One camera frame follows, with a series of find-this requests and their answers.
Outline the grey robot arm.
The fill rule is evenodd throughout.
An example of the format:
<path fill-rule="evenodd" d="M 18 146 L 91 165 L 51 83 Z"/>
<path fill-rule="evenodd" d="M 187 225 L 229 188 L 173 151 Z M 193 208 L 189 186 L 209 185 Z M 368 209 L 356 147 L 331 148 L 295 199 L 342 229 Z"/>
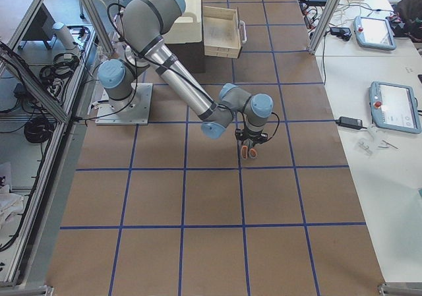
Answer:
<path fill-rule="evenodd" d="M 163 35 L 185 9 L 185 0 L 132 0 L 125 6 L 118 33 L 134 62 L 110 59 L 100 65 L 98 79 L 109 99 L 118 102 L 131 97 L 137 75 L 142 68 L 151 67 L 202 120 L 201 130 L 209 138 L 219 138 L 241 113 L 244 127 L 236 130 L 236 139 L 248 149 L 269 141 L 263 131 L 274 106 L 269 95 L 250 94 L 227 83 L 216 102 L 165 45 Z"/>

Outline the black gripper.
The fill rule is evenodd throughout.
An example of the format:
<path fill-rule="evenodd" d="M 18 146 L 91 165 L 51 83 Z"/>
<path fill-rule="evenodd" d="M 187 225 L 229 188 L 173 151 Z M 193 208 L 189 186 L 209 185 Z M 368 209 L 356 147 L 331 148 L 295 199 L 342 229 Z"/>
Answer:
<path fill-rule="evenodd" d="M 253 132 L 249 129 L 236 129 L 235 137 L 238 142 L 248 148 L 253 148 L 257 144 L 266 143 L 266 133 L 262 131 Z"/>

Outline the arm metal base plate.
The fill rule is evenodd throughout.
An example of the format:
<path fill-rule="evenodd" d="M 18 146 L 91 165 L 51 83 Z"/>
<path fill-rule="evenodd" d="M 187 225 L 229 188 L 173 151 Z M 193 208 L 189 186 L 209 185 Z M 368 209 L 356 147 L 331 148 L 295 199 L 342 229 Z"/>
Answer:
<path fill-rule="evenodd" d="M 147 125 L 152 99 L 152 83 L 131 84 L 133 93 L 121 101 L 111 100 L 105 90 L 95 118 L 97 125 Z"/>

